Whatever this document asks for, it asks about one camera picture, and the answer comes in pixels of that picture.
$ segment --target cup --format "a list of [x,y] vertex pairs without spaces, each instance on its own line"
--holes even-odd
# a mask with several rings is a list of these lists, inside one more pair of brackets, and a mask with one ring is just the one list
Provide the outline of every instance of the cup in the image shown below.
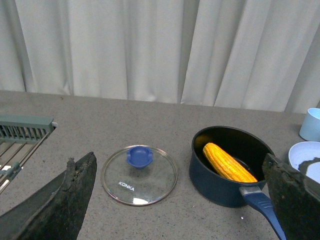
[[320,142],[320,108],[309,108],[300,129],[306,141]]

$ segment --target lid knob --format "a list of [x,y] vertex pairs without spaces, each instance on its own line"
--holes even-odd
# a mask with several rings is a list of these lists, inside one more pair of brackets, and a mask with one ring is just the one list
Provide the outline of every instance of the lid knob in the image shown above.
[[153,158],[153,152],[145,146],[135,146],[126,152],[126,161],[136,169],[144,169]]

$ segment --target blue saucepan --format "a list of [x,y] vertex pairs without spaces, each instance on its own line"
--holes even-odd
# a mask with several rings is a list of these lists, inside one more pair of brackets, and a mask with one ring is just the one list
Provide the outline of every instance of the blue saucepan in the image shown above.
[[[229,153],[258,180],[237,182],[216,173],[203,154],[207,143],[214,143]],[[274,213],[273,205],[261,189],[266,181],[262,165],[272,150],[256,136],[228,126],[212,126],[200,130],[192,140],[189,175],[196,189],[210,201],[230,208],[249,205],[262,213],[281,240],[285,234]]]

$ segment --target yellow corn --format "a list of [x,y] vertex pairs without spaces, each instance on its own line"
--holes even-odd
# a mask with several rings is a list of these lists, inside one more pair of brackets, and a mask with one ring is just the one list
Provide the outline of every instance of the yellow corn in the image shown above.
[[218,145],[207,143],[203,148],[203,154],[220,176],[242,183],[257,182],[254,176]]

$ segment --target curtain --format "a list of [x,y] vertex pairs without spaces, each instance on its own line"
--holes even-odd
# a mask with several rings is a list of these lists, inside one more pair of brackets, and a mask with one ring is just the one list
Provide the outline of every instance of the curtain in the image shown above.
[[305,113],[320,2],[0,0],[0,90]]

